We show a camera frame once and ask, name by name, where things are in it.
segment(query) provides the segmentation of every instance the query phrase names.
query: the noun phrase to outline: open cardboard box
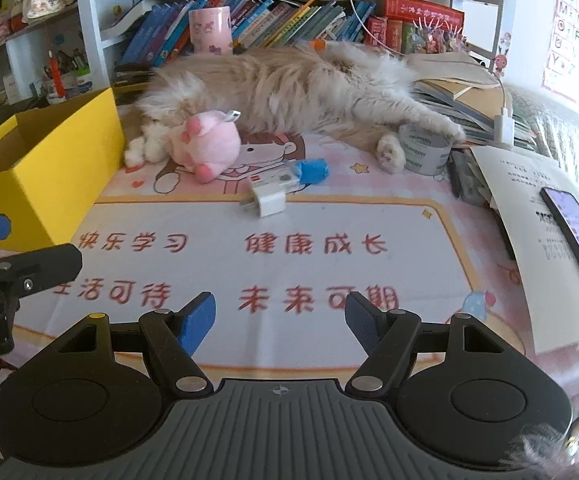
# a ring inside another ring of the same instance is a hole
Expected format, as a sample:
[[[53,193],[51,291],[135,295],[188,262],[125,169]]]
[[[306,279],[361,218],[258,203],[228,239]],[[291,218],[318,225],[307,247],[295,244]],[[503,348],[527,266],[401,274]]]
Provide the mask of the open cardboard box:
[[[0,125],[0,249],[69,242],[121,163],[124,137],[111,89],[14,115]]]

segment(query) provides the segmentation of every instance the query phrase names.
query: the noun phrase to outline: cup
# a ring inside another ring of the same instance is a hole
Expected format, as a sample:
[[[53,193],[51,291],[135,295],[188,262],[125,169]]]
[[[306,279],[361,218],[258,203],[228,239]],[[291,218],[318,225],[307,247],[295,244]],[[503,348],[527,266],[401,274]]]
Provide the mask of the cup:
[[[229,7],[211,7],[190,11],[190,39],[194,52],[232,54],[232,31]]]

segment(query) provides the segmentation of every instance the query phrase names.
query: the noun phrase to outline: pink plush toy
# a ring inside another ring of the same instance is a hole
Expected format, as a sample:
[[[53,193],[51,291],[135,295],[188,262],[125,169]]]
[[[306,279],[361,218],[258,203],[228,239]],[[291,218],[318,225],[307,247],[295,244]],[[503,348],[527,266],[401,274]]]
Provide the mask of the pink plush toy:
[[[172,130],[167,152],[172,160],[191,171],[205,184],[223,173],[238,157],[241,139],[234,121],[241,112],[217,110],[190,117],[184,129]]]

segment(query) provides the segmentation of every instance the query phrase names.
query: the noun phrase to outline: white cable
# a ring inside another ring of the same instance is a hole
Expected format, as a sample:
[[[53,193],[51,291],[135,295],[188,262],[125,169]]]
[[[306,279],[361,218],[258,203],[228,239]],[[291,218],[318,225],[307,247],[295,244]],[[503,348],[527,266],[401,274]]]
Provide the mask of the white cable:
[[[371,37],[373,38],[375,41],[377,41],[378,44],[380,44],[381,46],[383,46],[384,48],[386,48],[388,51],[390,51],[392,54],[396,54],[397,56],[403,56],[405,57],[406,54],[403,54],[401,52],[397,52],[396,50],[393,50],[392,48],[388,47],[385,43],[383,43],[382,41],[380,41],[376,36],[374,36],[374,34],[372,34],[367,27],[365,26],[365,23],[363,23],[363,20],[361,20],[361,17],[359,16],[359,13],[356,12],[356,6],[354,6],[354,0],[349,0],[349,4],[351,5],[351,11],[354,13],[354,15],[356,16],[356,19],[359,20],[359,23],[361,23],[361,27],[363,28],[363,30],[365,30],[365,32]],[[462,63],[462,64],[466,64],[466,65],[470,65],[470,66],[474,66],[474,63],[469,62],[469,61],[459,61],[459,60],[443,60],[443,59],[427,59],[428,61],[437,61],[437,62],[444,62],[444,63]],[[483,68],[484,70],[487,70],[484,66],[480,65],[479,66],[481,68]],[[505,94],[505,86],[503,86],[503,82],[501,81],[501,78],[496,75],[493,74],[492,75],[497,79],[498,84],[501,86],[501,90],[503,91],[503,108],[507,108],[507,96]]]

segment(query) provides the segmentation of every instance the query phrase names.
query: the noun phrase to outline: gray ribbed plate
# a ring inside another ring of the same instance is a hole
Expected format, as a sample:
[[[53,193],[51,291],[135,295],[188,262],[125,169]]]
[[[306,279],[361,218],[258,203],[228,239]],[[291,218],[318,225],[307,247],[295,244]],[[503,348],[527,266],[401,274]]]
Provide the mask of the gray ribbed plate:
[[[533,477],[527,470],[478,472],[444,463],[403,435],[383,404],[351,399],[334,380],[226,380],[207,399],[176,402],[150,439],[108,462],[51,468],[11,458],[0,465],[0,480]]]

